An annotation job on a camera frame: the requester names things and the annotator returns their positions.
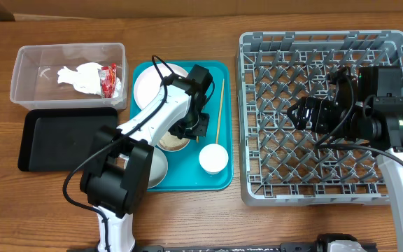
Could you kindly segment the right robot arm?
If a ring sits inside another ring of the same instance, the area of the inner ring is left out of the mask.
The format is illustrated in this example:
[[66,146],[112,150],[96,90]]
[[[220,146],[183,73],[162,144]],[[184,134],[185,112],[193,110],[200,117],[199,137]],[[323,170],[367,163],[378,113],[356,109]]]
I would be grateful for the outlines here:
[[351,75],[344,66],[327,75],[334,99],[302,97],[287,110],[298,130],[308,124],[322,134],[317,149],[369,151],[388,188],[397,234],[403,251],[403,75],[397,66],[365,66]]

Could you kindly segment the red snack wrapper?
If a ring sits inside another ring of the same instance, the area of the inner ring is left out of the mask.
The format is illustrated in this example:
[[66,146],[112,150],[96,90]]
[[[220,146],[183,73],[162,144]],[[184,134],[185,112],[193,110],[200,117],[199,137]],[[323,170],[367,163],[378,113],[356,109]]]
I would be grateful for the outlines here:
[[116,68],[116,64],[111,64],[108,66],[103,66],[98,70],[101,96],[103,98],[112,98],[114,95],[117,80]]

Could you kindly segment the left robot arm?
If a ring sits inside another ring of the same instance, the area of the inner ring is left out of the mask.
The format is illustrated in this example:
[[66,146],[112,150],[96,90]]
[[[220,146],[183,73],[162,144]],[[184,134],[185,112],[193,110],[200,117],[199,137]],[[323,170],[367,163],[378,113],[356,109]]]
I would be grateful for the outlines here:
[[209,115],[203,108],[212,85],[209,70],[198,64],[186,77],[170,73],[135,118],[96,133],[90,156],[81,165],[80,190],[99,219],[97,251],[134,249],[132,214],[147,190],[155,146],[166,133],[179,139],[206,135]]

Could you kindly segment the large white plate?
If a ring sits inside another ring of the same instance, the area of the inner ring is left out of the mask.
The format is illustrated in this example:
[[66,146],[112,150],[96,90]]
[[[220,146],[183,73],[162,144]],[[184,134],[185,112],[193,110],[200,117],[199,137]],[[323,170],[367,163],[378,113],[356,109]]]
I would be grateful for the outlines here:
[[[168,64],[175,74],[187,77],[188,72],[176,64]],[[169,76],[171,71],[163,64],[157,64],[163,77]],[[152,65],[143,70],[134,81],[134,100],[142,110],[154,100],[160,91],[161,78],[156,68]]]

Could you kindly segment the white napkin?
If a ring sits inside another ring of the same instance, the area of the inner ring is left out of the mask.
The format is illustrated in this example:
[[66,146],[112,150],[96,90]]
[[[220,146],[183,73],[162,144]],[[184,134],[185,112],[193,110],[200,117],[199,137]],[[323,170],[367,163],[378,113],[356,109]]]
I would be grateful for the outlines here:
[[[99,81],[98,70],[103,66],[96,62],[81,64],[75,71],[70,70],[66,66],[57,73],[57,82],[67,83],[73,86],[74,90],[89,95],[101,96],[101,87]],[[122,83],[118,78],[116,80],[115,92],[112,98],[118,97],[121,91]]]

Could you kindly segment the grey shallow bowl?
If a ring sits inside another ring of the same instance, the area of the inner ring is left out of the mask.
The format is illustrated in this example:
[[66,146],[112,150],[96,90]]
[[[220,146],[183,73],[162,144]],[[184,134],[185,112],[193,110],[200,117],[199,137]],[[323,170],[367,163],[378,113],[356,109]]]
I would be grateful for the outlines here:
[[148,188],[159,185],[167,175],[168,161],[166,155],[158,148],[154,148]]

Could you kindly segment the small white cup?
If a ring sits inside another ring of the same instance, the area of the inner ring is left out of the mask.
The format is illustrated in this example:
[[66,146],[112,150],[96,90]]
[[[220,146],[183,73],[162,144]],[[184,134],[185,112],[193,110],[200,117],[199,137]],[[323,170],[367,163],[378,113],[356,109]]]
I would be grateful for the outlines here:
[[201,168],[208,174],[218,174],[229,161],[226,149],[220,144],[212,143],[202,148],[199,153]]

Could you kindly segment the white bowl with food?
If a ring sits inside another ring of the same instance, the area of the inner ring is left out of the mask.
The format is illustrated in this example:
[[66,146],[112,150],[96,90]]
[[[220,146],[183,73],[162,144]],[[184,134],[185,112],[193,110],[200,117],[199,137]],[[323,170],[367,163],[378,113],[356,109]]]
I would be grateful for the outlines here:
[[177,136],[166,132],[164,136],[159,140],[157,145],[164,151],[174,152],[183,149],[189,144],[189,142],[189,139],[179,139]]

